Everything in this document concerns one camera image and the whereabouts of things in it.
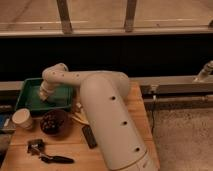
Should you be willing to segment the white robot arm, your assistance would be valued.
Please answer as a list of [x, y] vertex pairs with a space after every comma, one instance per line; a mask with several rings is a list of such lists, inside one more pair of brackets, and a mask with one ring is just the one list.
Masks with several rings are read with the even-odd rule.
[[76, 86], [109, 171], [158, 171], [124, 99], [129, 77], [116, 71], [69, 71], [58, 63], [42, 72], [39, 96], [46, 100], [60, 84]]

